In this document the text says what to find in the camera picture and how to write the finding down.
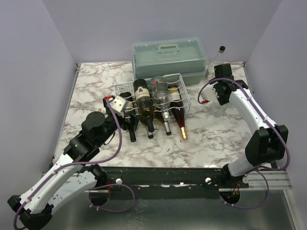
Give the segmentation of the clear bottle silver cap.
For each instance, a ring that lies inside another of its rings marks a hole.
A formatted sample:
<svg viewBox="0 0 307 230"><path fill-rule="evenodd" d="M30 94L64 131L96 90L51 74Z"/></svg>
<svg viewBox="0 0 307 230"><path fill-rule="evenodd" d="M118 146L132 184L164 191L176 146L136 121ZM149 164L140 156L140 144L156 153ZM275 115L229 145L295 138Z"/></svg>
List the clear bottle silver cap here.
<svg viewBox="0 0 307 230"><path fill-rule="evenodd" d="M229 103L220 105L218 102L212 102L209 105L209 112L211 113L211 115L215 117L224 116L226 114L226 110L228 106L229 106Z"/></svg>

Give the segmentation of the clear bottle cream label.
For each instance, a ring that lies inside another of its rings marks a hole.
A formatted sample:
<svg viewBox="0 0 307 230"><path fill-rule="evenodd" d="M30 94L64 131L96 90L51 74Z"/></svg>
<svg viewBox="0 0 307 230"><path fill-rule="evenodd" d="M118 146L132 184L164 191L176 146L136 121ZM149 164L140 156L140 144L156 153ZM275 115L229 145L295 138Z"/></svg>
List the clear bottle cream label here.
<svg viewBox="0 0 307 230"><path fill-rule="evenodd" d="M215 58L208 63L206 73L205 73L206 80L209 79L210 75L214 76L215 66L224 64L224 58L223 58L224 52L225 52L225 46L220 46Z"/></svg>

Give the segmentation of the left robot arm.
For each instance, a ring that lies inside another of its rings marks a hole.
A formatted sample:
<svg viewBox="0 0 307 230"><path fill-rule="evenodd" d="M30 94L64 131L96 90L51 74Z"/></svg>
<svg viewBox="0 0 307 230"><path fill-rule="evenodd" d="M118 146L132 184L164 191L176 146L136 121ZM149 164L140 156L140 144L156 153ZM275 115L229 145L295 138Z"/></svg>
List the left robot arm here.
<svg viewBox="0 0 307 230"><path fill-rule="evenodd" d="M27 192L8 199L15 212L14 229L18 229L17 222L21 221L23 230L40 230L60 207L76 195L112 186L100 164L115 158L119 150L104 160L94 161L93 158L116 132L122 137L127 124L124 111L132 104L123 97L111 95L103 99L101 112L87 115L79 134L70 140L48 172Z"/></svg>

